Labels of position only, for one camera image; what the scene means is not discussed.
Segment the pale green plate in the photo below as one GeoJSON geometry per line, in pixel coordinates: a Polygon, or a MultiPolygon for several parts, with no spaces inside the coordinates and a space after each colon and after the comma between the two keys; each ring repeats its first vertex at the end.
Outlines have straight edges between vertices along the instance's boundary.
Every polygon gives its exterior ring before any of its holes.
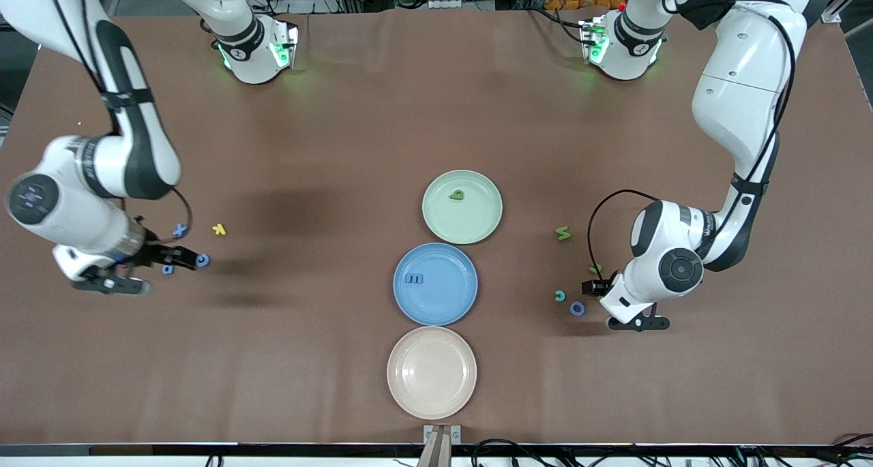
{"type": "Polygon", "coordinates": [[[437,176],[426,188],[421,202],[425,224],[440,239],[456,245],[471,245],[489,237],[501,222],[504,202],[497,185],[474,170],[452,170],[437,176]],[[462,202],[449,199],[462,190],[462,202]]]}

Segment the aluminium frame profile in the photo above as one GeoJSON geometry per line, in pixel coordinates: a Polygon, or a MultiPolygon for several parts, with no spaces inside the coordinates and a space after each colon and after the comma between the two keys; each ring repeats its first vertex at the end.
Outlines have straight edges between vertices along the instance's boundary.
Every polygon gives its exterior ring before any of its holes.
{"type": "Polygon", "coordinates": [[[829,0],[823,17],[849,29],[873,19],[873,0],[829,0]]]}

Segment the brown table cover sheet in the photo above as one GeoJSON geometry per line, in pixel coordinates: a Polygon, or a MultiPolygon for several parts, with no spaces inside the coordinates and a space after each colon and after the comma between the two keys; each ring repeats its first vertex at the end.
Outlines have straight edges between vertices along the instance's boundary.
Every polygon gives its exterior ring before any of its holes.
{"type": "Polygon", "coordinates": [[[830,443],[873,432],[873,113],[842,30],[799,55],[746,256],[611,331],[587,220],[617,190],[719,209],[733,160],[690,101],[716,36],[674,18],[617,82],[526,12],[317,14],[299,68],[241,84],[190,17],[119,18],[183,160],[198,271],[137,269],[144,297],[72,289],[0,204],[0,442],[417,442],[387,359],[415,327],[391,287],[434,241],[427,185],[498,186],[497,230],[452,330],[474,349],[462,437],[830,443]],[[211,227],[223,224],[227,235],[211,227]],[[557,241],[568,226],[573,237],[557,241]]]}

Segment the beige plate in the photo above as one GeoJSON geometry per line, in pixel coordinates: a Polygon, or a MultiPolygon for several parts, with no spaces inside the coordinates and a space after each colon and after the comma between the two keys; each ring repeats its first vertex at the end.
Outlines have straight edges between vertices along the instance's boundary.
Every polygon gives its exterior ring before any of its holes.
{"type": "Polygon", "coordinates": [[[389,392],[399,407],[436,421],[461,411],[477,386],[477,359],[467,341],[445,327],[419,327],[393,346],[387,362],[389,392]]]}

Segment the black table edge rail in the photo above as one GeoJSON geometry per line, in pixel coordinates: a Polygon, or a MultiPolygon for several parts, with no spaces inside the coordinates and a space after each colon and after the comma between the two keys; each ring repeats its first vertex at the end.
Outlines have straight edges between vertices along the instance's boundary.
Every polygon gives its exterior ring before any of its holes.
{"type": "MultiPolygon", "coordinates": [[[[421,443],[0,443],[4,457],[84,457],[84,455],[198,455],[222,457],[417,457],[423,452],[421,443]]],[[[453,447],[454,455],[470,457],[476,454],[510,453],[522,457],[527,453],[539,457],[727,457],[752,459],[773,455],[785,460],[796,458],[831,460],[836,457],[873,458],[873,445],[693,445],[675,443],[656,445],[543,445],[505,442],[477,445],[465,443],[453,447]]]]}

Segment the blue plate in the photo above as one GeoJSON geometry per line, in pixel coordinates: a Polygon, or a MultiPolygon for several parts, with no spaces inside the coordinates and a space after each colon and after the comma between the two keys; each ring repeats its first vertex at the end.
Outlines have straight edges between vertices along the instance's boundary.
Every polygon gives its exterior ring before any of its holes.
{"type": "Polygon", "coordinates": [[[400,260],[392,289],[406,317],[421,325],[450,325],[471,311],[478,274],[467,253],[446,243],[413,247],[400,260]],[[423,284],[406,284],[406,273],[421,273],[423,284]]]}

